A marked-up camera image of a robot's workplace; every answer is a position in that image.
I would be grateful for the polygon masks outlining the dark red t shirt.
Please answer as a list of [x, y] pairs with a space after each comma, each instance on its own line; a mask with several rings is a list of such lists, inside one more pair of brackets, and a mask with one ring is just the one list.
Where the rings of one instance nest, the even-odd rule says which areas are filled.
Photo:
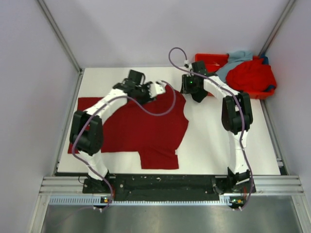
[[[85, 110], [101, 98], [80, 98]], [[184, 116], [186, 100], [167, 88], [164, 94], [142, 106], [130, 100], [103, 125], [101, 152], [138, 152], [142, 169], [178, 169], [178, 149], [188, 127]]]

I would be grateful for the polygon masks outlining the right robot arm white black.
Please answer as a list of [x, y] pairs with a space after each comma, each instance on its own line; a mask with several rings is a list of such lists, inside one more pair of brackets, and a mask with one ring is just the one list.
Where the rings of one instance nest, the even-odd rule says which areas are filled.
[[252, 171], [245, 152], [247, 134], [253, 123], [249, 94], [230, 88], [216, 73], [208, 72], [203, 61], [189, 63], [186, 60], [184, 67], [187, 72], [182, 75], [182, 94], [190, 94], [197, 103], [211, 94], [222, 104], [221, 122], [229, 136], [230, 162], [226, 180], [214, 183], [214, 190], [223, 194], [249, 188]]

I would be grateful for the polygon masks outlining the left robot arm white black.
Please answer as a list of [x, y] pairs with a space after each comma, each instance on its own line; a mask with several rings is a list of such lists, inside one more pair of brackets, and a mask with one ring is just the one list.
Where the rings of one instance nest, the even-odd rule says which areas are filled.
[[83, 193], [109, 193], [112, 187], [109, 170], [101, 156], [104, 143], [104, 123], [130, 100], [143, 105], [154, 101], [165, 92], [158, 83], [146, 82], [141, 72], [130, 70], [128, 77], [115, 84], [112, 89], [91, 107], [77, 110], [73, 114], [69, 142], [72, 155], [88, 169]]

